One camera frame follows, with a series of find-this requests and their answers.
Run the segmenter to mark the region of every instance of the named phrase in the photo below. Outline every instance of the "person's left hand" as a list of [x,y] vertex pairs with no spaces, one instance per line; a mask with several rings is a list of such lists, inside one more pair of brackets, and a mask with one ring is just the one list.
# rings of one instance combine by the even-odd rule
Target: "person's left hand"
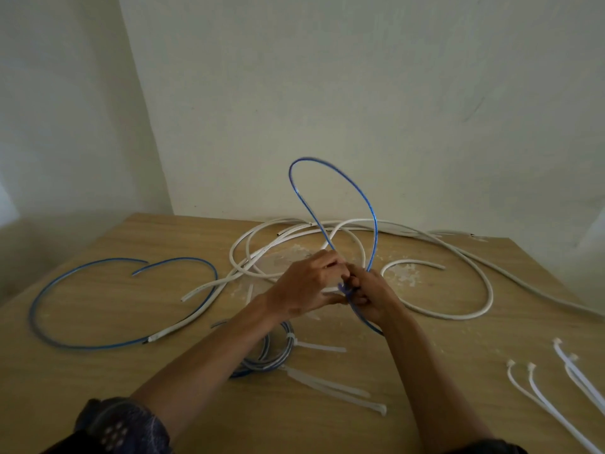
[[335,280],[350,276],[345,260],[337,251],[320,250],[307,259],[295,261],[264,296],[269,309],[281,322],[327,305],[343,303],[339,294],[321,291]]

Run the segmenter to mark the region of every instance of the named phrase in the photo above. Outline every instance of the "hand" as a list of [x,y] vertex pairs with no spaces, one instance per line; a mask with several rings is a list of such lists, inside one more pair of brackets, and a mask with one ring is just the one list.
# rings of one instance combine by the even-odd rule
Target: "hand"
[[348,280],[343,280],[349,288],[357,289],[353,292],[351,301],[367,320],[382,327],[389,316],[389,305],[400,305],[399,298],[376,269],[368,272],[363,267],[352,264],[347,264],[347,268],[351,276]]
[[282,322],[320,307],[342,303],[341,295],[324,295],[321,291],[331,281],[346,280],[349,276],[345,260],[337,251],[320,250],[292,263],[264,296],[271,312]]

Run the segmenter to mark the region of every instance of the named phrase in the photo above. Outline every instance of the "blue cable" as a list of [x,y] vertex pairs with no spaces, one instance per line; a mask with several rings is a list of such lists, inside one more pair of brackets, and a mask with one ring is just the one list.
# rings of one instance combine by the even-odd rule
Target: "blue cable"
[[[164,261],[160,261],[159,263],[154,263],[153,265],[144,266],[144,267],[138,269],[137,271],[135,271],[132,274],[135,275],[135,274],[140,273],[141,271],[145,271],[147,269],[150,269],[151,267],[162,265],[164,263],[168,263],[170,261],[175,261],[175,260],[178,260],[178,259],[185,259],[185,260],[191,260],[191,261],[200,261],[202,263],[205,263],[208,266],[210,266],[212,268],[212,270],[214,271],[215,280],[218,279],[218,273],[216,271],[216,268],[210,262],[206,261],[205,259],[188,258],[188,257],[166,259]],[[143,336],[142,338],[137,338],[137,339],[134,339],[134,340],[130,340],[130,341],[125,341],[123,343],[103,344],[101,346],[79,346],[79,345],[74,345],[74,344],[65,344],[65,343],[61,343],[61,342],[56,341],[56,340],[52,339],[51,337],[49,337],[44,331],[42,331],[42,329],[37,324],[37,321],[36,321],[36,309],[38,308],[38,305],[40,304],[40,301],[41,301],[42,297],[46,294],[47,291],[49,291],[54,285],[56,285],[61,280],[65,279],[66,277],[69,277],[70,275],[72,275],[73,273],[75,273],[77,271],[80,271],[81,269],[84,269],[84,268],[90,267],[90,266],[94,266],[94,265],[98,265],[98,264],[101,264],[101,263],[107,263],[109,261],[133,261],[135,263],[144,263],[144,264],[148,263],[148,261],[145,261],[144,259],[134,259],[134,258],[107,258],[107,259],[98,259],[97,261],[91,261],[91,262],[86,263],[84,265],[75,267],[72,270],[70,270],[70,271],[68,271],[68,272],[66,272],[64,274],[61,274],[58,277],[56,277],[55,279],[53,279],[52,281],[50,281],[40,291],[40,293],[38,293],[38,295],[34,298],[34,300],[32,301],[32,304],[30,306],[29,313],[28,313],[28,322],[29,322],[30,328],[31,328],[32,332],[39,339],[41,339],[42,341],[44,341],[45,343],[47,343],[47,344],[49,344],[49,345],[51,345],[53,347],[58,347],[60,349],[71,349],[71,350],[77,350],[77,351],[100,351],[100,350],[103,350],[103,349],[117,349],[118,347],[130,346],[132,344],[137,344],[137,343],[144,344],[144,343],[147,342],[147,338],[149,337],[149,335]],[[200,309],[208,301],[208,299],[212,295],[213,291],[214,291],[214,288],[212,289],[212,291],[210,291],[210,293],[208,294],[208,296],[206,297],[206,299],[204,299],[204,301],[202,301],[201,305],[199,305],[198,308],[196,308],[196,310],[194,312],[198,311],[198,309]]]
[[[366,268],[366,270],[369,271],[372,268],[372,263],[374,262],[374,256],[376,255],[376,247],[378,246],[378,222],[376,221],[376,214],[374,213],[374,208],[372,207],[372,204],[370,204],[370,200],[367,198],[367,196],[364,194],[364,192],[361,191],[361,189],[359,188],[359,186],[357,186],[357,184],[346,173],[344,173],[342,170],[340,170],[338,167],[336,167],[334,164],[332,164],[332,163],[330,163],[328,161],[324,161],[323,159],[319,159],[319,158],[316,158],[316,157],[301,157],[299,159],[296,159],[292,164],[290,164],[290,169],[288,170],[288,177],[290,178],[290,184],[292,185],[292,188],[294,189],[294,192],[297,194],[297,196],[300,199],[300,201],[302,202],[302,204],[305,206],[305,208],[308,210],[308,212],[311,214],[311,216],[315,220],[315,223],[317,223],[317,226],[319,226],[319,228],[321,229],[322,234],[324,235],[324,237],[326,238],[326,241],[328,242],[328,244],[330,245],[330,247],[333,250],[336,250],[336,248],[334,247],[334,245],[330,241],[330,237],[328,236],[328,233],[326,232],[326,230],[324,229],[324,227],[320,223],[320,221],[317,218],[317,216],[315,216],[315,213],[313,212],[313,210],[311,210],[311,207],[307,204],[307,201],[302,197],[302,195],[301,195],[300,191],[298,190],[297,186],[294,184],[294,178],[292,177],[292,169],[294,168],[294,166],[296,164],[298,164],[299,162],[302,162],[302,161],[317,162],[318,164],[322,164],[322,165],[324,165],[326,167],[329,167],[333,171],[335,171],[338,174],[340,174],[350,184],[352,184],[353,187],[357,190],[357,192],[359,192],[359,194],[361,195],[361,197],[364,199],[364,201],[366,201],[366,204],[368,205],[368,208],[370,209],[370,213],[372,214],[372,220],[374,221],[374,244],[372,246],[372,254],[370,255],[370,260],[369,260],[368,266]],[[351,294],[353,293],[353,291],[352,290],[348,290],[342,284],[339,284],[338,288],[347,297],[347,301],[349,301],[349,305],[351,306],[351,309],[353,310],[353,312],[355,313],[355,315],[357,315],[357,317],[359,318],[359,320],[361,320],[367,327],[369,327],[375,333],[378,333],[379,335],[384,336],[382,334],[382,331],[379,328],[375,327],[372,323],[370,323],[361,314],[361,312],[359,312],[359,309],[357,309],[357,307],[353,304],[353,302],[351,300]]]

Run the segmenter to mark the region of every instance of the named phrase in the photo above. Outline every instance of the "wood grain surface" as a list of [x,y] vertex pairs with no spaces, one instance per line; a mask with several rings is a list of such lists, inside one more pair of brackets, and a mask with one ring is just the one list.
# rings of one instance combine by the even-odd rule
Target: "wood grain surface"
[[[231,244],[253,225],[249,221],[135,214],[5,304],[0,309],[0,452],[41,451],[70,433],[87,399],[129,395],[208,334],[212,322],[240,310],[247,288],[231,283],[200,319],[156,343],[78,352],[54,349],[29,331],[28,308],[44,284],[77,265],[109,257],[150,262],[200,257],[213,262],[220,275],[225,275],[231,269]],[[277,229],[260,232],[254,248],[272,240]],[[370,248],[372,233],[357,234]],[[552,295],[575,299],[509,239],[448,236],[445,240]],[[321,237],[314,235],[282,247],[300,245],[314,250],[321,243]],[[356,249],[349,238],[337,236],[335,243],[345,256],[354,256]],[[376,267],[403,257],[447,267],[438,271],[417,266],[414,286],[397,282],[388,272],[393,286],[407,300],[449,313],[473,312],[484,302],[486,290],[479,277],[450,252],[381,234]],[[130,277],[138,267],[136,263],[108,263],[74,274],[42,301],[40,325],[54,338],[71,343],[137,338],[191,312],[204,294],[187,303],[179,298],[212,278],[210,269],[193,262],[178,262]],[[564,350],[579,355],[580,368],[598,389],[605,390],[602,321],[531,295],[489,269],[486,272],[495,290],[494,306],[486,315],[469,321],[416,315],[455,381],[497,436],[530,452],[584,452],[555,419],[521,395],[506,378],[509,358],[520,364],[533,361],[538,365],[535,377],[542,392],[580,431],[605,449],[602,415],[569,380],[552,349],[552,339],[560,337]],[[176,440],[176,452],[420,452],[410,405],[383,338],[361,324],[347,306],[324,308],[318,317],[320,320],[293,320],[300,340],[345,346],[349,351],[295,348],[287,364],[367,390],[372,401],[388,405],[386,417],[326,397],[281,371],[255,374],[227,382],[193,427]],[[275,335],[277,343],[283,340],[282,332]],[[516,377],[527,384],[524,367],[518,367]]]

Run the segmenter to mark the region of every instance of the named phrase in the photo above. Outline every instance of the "black sleeve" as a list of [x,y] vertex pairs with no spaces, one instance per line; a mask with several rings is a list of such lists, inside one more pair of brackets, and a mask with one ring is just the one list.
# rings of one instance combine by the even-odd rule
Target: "black sleeve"
[[448,454],[527,454],[527,451],[502,439],[483,439]]
[[45,454],[172,454],[162,422],[146,407],[128,398],[89,400],[74,433]]

